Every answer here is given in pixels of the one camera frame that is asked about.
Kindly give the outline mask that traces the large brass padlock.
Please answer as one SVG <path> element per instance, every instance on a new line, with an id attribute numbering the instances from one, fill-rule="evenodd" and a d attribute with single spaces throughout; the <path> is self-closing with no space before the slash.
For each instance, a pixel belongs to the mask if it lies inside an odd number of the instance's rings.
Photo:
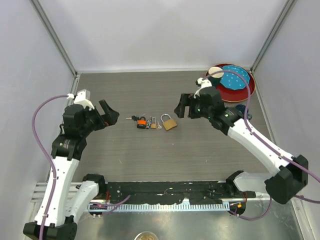
<path id="1" fill-rule="evenodd" d="M 178 126 L 176 121 L 173 118 L 171 118 L 171 116 L 169 114 L 166 114 L 166 113 L 162 114 L 160 116 L 160 120 L 161 120 L 162 125 L 166 131 L 174 129 Z"/>

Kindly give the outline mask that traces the small brass padlock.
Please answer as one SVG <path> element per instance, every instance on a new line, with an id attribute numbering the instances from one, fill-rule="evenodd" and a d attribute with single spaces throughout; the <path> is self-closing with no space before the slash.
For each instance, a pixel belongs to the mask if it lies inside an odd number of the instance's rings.
<path id="1" fill-rule="evenodd" d="M 157 118 L 152 116 L 150 119 L 150 129 L 156 129 L 157 128 Z"/>

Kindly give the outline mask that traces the orange black padlock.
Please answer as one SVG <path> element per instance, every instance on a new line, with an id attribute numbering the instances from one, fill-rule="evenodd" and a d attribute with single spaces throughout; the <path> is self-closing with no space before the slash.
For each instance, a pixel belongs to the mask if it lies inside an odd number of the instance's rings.
<path id="1" fill-rule="evenodd" d="M 146 128 L 147 128 L 147 121 L 146 121 L 145 119 L 139 119 L 139 120 L 137 121 L 136 127 L 137 127 L 138 129 L 146 129 Z"/>

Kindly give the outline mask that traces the small padlock key bunch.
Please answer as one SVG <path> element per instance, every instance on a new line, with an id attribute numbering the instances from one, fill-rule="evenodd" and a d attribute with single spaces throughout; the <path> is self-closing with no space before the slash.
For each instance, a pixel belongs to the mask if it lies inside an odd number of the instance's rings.
<path id="1" fill-rule="evenodd" d="M 146 121 L 146 129 L 150 129 L 152 124 L 152 117 L 150 117 L 147 121 Z"/>

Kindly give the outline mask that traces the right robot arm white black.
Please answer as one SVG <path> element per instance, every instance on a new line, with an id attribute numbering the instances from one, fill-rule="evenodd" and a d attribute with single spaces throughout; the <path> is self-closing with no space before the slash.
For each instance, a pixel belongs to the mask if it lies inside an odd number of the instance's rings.
<path id="1" fill-rule="evenodd" d="M 205 118 L 226 136 L 252 153 L 268 170 L 267 174 L 242 171 L 226 184 L 226 193 L 233 198 L 246 191 L 267 193 L 279 204 L 286 204 L 308 184 L 309 162 L 282 150 L 256 130 L 235 107 L 226 107 L 220 92 L 213 86 L 183 93 L 174 109 L 178 118 Z"/>

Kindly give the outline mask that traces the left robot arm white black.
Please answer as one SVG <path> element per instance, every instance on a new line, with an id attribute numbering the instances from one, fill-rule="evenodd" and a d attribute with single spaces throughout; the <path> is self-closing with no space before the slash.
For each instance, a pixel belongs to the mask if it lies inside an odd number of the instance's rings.
<path id="1" fill-rule="evenodd" d="M 45 155 L 50 174 L 41 206 L 34 220 L 23 228 L 23 234 L 30 239 L 75 239 L 78 222 L 91 200 L 106 195 L 104 176 L 91 173 L 83 177 L 79 190 L 68 199 L 73 176 L 87 146 L 86 138 L 94 131 L 115 125 L 120 115 L 105 100 L 99 104 L 104 114 L 79 101 L 64 109 L 59 135 L 52 143 L 51 153 Z"/>

